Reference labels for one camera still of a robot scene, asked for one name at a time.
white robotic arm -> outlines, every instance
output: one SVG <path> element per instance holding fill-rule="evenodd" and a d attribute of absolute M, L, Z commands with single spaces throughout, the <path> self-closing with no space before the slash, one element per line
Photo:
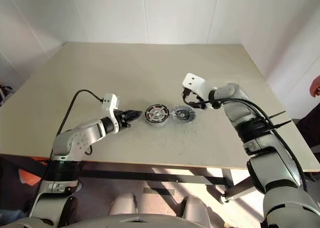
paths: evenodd
<path fill-rule="evenodd" d="M 247 168 L 254 186 L 265 194 L 262 228 L 318 228 L 320 210 L 308 193 L 301 188 L 303 172 L 289 147 L 278 135 L 269 117 L 234 83 L 213 87 L 194 74 L 188 73 L 183 81 L 183 99 L 193 108 L 218 109 L 223 106 L 227 117 L 243 141 L 250 156 Z M 187 102 L 195 94 L 198 102 Z M 47 172 L 39 187 L 30 217 L 9 224 L 13 227 L 63 227 L 76 207 L 72 196 L 78 185 L 80 162 L 88 147 L 109 133 L 130 127 L 130 121 L 140 111 L 118 111 L 118 98 L 106 94 L 102 108 L 107 116 L 83 123 L 59 134 L 54 143 Z M 108 216 L 72 224 L 70 227 L 203 227 L 181 218 L 151 214 Z"/>
<path fill-rule="evenodd" d="M 265 220 L 261 227 L 320 227 L 320 210 L 300 187 L 303 173 L 298 169 L 298 161 L 276 132 L 277 126 L 259 114 L 241 88 L 234 83 L 216 88 L 191 73 L 182 85 L 184 102 L 193 108 L 206 109 L 209 104 L 218 109 L 223 105 L 244 150 L 251 156 L 247 168 L 253 184 L 265 194 Z M 197 95 L 199 102 L 185 100 L 191 93 Z"/>
<path fill-rule="evenodd" d="M 130 122 L 142 113 L 135 110 L 117 110 L 118 103 L 119 100 L 114 94 L 106 94 L 102 102 L 106 117 L 82 123 L 56 136 L 30 217 L 49 220 L 53 227 L 68 224 L 68 218 L 77 205 L 72 193 L 78 186 L 81 161 L 86 151 L 107 134 L 116 134 L 131 127 Z"/>

circular metal part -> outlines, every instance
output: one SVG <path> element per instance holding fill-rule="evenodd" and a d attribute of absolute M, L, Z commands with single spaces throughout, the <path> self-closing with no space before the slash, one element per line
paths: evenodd
<path fill-rule="evenodd" d="M 151 105 L 144 113 L 147 123 L 154 127 L 162 127 L 168 122 L 169 110 L 166 106 Z"/>
<path fill-rule="evenodd" d="M 172 119 L 179 124 L 187 124 L 196 118 L 196 113 L 187 106 L 177 106 L 170 113 Z"/>

table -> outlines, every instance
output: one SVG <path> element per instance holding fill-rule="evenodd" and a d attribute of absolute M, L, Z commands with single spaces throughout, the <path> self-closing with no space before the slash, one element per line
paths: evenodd
<path fill-rule="evenodd" d="M 213 86 L 236 82 L 252 101 L 272 115 L 284 110 L 241 45 L 149 45 L 69 42 L 0 108 L 0 153 L 48 157 L 73 95 L 89 89 L 99 97 L 114 93 L 119 109 L 145 111 L 151 104 L 182 105 L 182 81 L 188 72 Z M 101 118 L 101 105 L 78 96 L 64 130 Z M 283 122 L 288 115 L 273 120 Z M 293 123 L 279 133 L 304 171 L 320 164 Z M 192 124 L 162 128 L 144 118 L 132 128 L 93 145 L 89 161 L 245 169 L 246 155 L 222 109 L 196 111 Z"/>

